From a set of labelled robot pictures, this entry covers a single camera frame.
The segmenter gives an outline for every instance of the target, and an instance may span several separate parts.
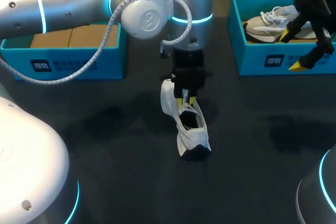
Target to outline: shoe box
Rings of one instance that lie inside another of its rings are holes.
[[[36,34],[2,41],[4,60],[20,73],[38,80],[56,80],[73,74],[95,54],[107,24],[91,24],[69,30]],[[94,64],[77,80],[122,79],[127,35],[120,24],[112,28],[109,40]]]
[[[288,69],[298,59],[316,47],[316,39],[294,39],[285,44],[259,44],[248,41],[243,24],[260,12],[269,12],[275,6],[292,5],[294,0],[231,0],[228,30],[240,76],[263,76],[278,74],[336,73],[336,57],[324,55],[316,65],[303,72]]]

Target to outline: shoe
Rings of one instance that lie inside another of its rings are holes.
[[[274,7],[269,13],[260,13],[261,16],[251,18],[244,23],[243,27],[247,37],[252,37],[256,42],[274,43],[280,40],[287,24],[299,16],[295,6]],[[311,28],[310,22],[307,22],[296,34],[299,39],[315,39],[316,35]]]
[[[174,96],[174,83],[171,80],[163,81],[161,108],[176,121],[177,148],[180,156],[200,145],[211,151],[206,123],[199,107],[196,99],[192,105],[183,103],[179,106]]]

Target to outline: blue box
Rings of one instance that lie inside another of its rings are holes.
[[[20,73],[38,80],[56,80],[81,68],[97,48],[30,48],[34,36],[5,39],[0,51],[5,61]],[[118,24],[115,47],[105,47],[76,80],[122,79],[126,59],[127,34]]]
[[[228,30],[240,76],[276,74],[336,73],[336,56],[324,55],[315,67],[308,71],[291,72],[288,69],[302,55],[309,53],[316,43],[248,44],[242,22],[269,12],[275,6],[292,5],[294,0],[231,0]]]

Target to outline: black table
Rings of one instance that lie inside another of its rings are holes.
[[[213,150],[187,162],[160,107],[159,39],[130,39],[123,81],[41,87],[1,80],[68,146],[86,223],[298,223],[301,178],[335,143],[336,77],[239,78],[227,20],[215,18],[200,92]]]

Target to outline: circular logo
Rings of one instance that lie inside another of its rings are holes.
[[[144,31],[153,31],[160,23],[160,14],[155,10],[145,12],[140,19],[141,29]]]

